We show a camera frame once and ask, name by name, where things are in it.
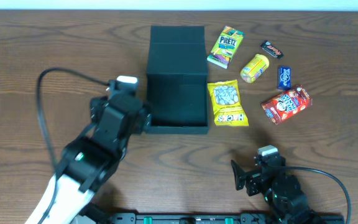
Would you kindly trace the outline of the black box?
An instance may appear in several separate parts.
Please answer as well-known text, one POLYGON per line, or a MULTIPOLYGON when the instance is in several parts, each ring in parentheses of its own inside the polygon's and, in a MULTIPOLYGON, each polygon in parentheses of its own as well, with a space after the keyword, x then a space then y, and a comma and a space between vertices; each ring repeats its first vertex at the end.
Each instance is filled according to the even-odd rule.
POLYGON ((208 133, 204 27, 152 26, 146 75, 149 134, 208 133))

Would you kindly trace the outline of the yellow Hacks candy bag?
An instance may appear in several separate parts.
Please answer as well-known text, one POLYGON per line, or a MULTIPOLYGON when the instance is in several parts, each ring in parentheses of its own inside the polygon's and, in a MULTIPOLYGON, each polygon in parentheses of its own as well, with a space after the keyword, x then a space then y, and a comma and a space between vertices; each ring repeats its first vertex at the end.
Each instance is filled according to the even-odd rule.
POLYGON ((248 126, 237 80, 208 83, 216 126, 248 126))

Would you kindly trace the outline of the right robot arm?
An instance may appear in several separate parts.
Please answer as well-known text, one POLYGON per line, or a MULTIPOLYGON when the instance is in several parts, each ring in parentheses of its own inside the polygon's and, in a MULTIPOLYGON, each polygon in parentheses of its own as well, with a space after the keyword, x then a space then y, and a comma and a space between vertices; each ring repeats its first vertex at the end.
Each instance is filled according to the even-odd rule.
POLYGON ((286 159, 279 153, 257 156, 258 169, 244 171, 231 161, 236 190, 246 189, 248 196, 262 194, 274 223, 316 224, 325 221, 310 209, 298 178, 285 172, 286 159))

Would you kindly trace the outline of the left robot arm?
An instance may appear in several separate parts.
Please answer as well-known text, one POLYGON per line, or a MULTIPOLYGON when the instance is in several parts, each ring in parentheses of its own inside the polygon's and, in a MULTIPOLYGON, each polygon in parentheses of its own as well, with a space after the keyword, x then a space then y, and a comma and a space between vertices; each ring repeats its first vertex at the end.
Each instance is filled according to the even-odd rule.
POLYGON ((129 138, 141 133, 145 105, 134 90, 92 98, 91 123, 67 144, 28 223, 70 223, 116 172, 129 138))

